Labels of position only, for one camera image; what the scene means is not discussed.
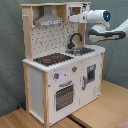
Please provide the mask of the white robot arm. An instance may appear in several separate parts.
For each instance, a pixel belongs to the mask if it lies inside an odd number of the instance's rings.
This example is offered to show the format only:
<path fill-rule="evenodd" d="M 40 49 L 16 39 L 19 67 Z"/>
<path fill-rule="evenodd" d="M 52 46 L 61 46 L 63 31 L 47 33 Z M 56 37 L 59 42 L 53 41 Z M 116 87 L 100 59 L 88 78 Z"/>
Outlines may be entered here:
<path fill-rule="evenodd" d="M 110 13 L 107 10 L 90 10 L 72 15 L 69 20 L 78 23 L 93 23 L 94 26 L 88 31 L 88 38 L 92 42 L 118 40 L 128 37 L 128 19 L 119 27 L 110 30 L 110 18 Z"/>

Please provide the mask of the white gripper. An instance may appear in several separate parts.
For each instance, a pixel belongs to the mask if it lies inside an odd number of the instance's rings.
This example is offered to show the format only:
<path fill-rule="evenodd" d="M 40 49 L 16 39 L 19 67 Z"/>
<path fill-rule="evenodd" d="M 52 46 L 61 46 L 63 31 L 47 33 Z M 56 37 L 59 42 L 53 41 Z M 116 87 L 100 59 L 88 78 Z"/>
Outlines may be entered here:
<path fill-rule="evenodd" d="M 71 22 L 78 22 L 78 23 L 86 23 L 86 15 L 84 13 L 78 14 L 78 15 L 73 15 L 69 17 L 69 20 Z"/>

